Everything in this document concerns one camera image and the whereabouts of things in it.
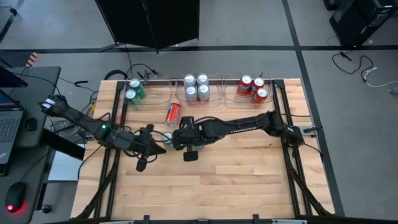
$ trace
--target laptop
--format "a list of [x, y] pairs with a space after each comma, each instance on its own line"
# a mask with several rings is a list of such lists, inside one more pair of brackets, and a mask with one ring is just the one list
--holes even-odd
[[23, 122], [24, 108], [0, 90], [0, 164], [7, 164]]

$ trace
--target clear plastic bin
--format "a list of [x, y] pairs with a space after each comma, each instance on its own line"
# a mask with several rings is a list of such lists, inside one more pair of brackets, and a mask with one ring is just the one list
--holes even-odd
[[145, 91], [145, 97], [141, 99], [141, 105], [132, 105], [126, 101], [125, 94], [131, 89], [130, 80], [126, 80], [124, 85], [124, 101], [128, 103], [127, 110], [163, 110], [170, 106], [172, 98], [172, 82], [171, 80], [150, 80], [144, 83], [140, 80]]
[[271, 103], [273, 100], [273, 86], [271, 79], [264, 79], [264, 88], [268, 92], [268, 97], [262, 104], [253, 103], [253, 97], [250, 95], [239, 95], [238, 86], [239, 80], [225, 80], [224, 81], [224, 95], [225, 106], [228, 108], [243, 108], [253, 110], [263, 110], [266, 104]]
[[224, 98], [223, 79], [209, 80], [210, 99], [207, 102], [194, 101], [189, 102], [185, 99], [185, 88], [183, 80], [175, 81], [175, 97], [178, 103], [184, 107], [200, 107], [200, 108], [215, 108], [219, 107]]

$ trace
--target green soda can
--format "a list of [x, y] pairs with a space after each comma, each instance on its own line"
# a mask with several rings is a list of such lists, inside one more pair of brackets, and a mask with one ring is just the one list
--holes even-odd
[[124, 95], [124, 99], [130, 105], [141, 105], [142, 104], [141, 99], [137, 96], [137, 93], [134, 90], [128, 90], [126, 92], [126, 94]]
[[164, 133], [165, 136], [162, 136], [162, 142], [164, 147], [167, 149], [174, 149], [173, 142], [170, 140], [172, 138], [171, 133]]
[[139, 98], [145, 97], [145, 90], [138, 78], [131, 80], [130, 87], [137, 93]]

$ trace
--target laptop keyboard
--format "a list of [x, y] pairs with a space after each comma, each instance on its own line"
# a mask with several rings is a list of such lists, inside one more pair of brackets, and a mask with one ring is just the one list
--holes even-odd
[[0, 118], [0, 142], [14, 140], [17, 132], [19, 118]]

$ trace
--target black backdrop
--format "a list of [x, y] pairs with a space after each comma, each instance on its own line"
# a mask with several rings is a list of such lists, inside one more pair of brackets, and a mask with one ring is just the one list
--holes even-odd
[[199, 0], [96, 0], [115, 42], [162, 49], [199, 38]]

